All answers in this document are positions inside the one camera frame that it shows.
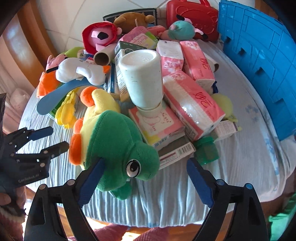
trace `plastic eye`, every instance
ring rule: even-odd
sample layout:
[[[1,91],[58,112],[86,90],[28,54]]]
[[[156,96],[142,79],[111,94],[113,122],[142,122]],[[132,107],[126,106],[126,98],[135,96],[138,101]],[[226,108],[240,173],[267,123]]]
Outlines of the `plastic eye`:
[[[131,159],[126,165],[126,173],[129,177],[136,177],[141,172],[141,164],[136,159]]]

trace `barcode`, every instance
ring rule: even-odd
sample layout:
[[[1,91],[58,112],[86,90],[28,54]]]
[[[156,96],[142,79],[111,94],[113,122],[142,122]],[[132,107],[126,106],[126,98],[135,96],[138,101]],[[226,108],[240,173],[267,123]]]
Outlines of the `barcode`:
[[[183,155],[184,153],[191,151],[191,149],[192,149],[192,146],[191,146],[191,143],[189,143],[186,146],[183,146],[180,149],[178,149],[179,155]]]

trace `blue plastic crate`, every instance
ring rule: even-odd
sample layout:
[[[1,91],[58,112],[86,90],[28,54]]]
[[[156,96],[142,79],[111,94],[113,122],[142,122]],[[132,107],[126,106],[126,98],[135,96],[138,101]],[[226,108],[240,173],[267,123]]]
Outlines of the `blue plastic crate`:
[[[221,0],[224,53],[262,98],[279,140],[296,132],[296,44],[286,27],[254,8]]]

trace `blue plastic handle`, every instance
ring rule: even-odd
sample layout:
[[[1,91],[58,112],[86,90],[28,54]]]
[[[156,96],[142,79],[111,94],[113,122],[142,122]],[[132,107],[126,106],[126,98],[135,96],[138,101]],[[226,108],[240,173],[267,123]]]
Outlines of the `blue plastic handle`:
[[[36,108],[37,112],[40,115],[48,114],[71,90],[85,85],[91,85],[91,83],[85,77],[82,80],[71,80],[70,82],[63,84],[61,87],[57,88],[39,100]]]

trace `tissue package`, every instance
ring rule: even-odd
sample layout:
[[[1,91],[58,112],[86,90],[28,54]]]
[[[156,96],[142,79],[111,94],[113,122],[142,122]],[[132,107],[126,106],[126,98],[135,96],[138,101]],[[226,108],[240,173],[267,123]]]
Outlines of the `tissue package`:
[[[130,118],[141,131],[145,142],[156,150],[162,149],[185,135],[185,126],[165,102],[162,105],[163,109],[155,118],[142,116],[137,107],[128,110]]]
[[[156,49],[158,42],[155,36],[143,26],[135,27],[128,34],[123,35],[119,41],[140,45],[147,49]]]
[[[182,71],[163,78],[165,101],[195,141],[209,134],[225,116],[212,97]]]
[[[180,45],[185,59],[185,73],[208,92],[215,77],[203,51],[195,41],[181,41]]]
[[[159,40],[156,51],[161,56],[161,73],[163,77],[182,70],[184,57],[178,42]]]
[[[147,30],[152,33],[154,36],[158,36],[160,33],[165,31],[165,27],[161,25],[156,25],[152,27],[148,27]]]

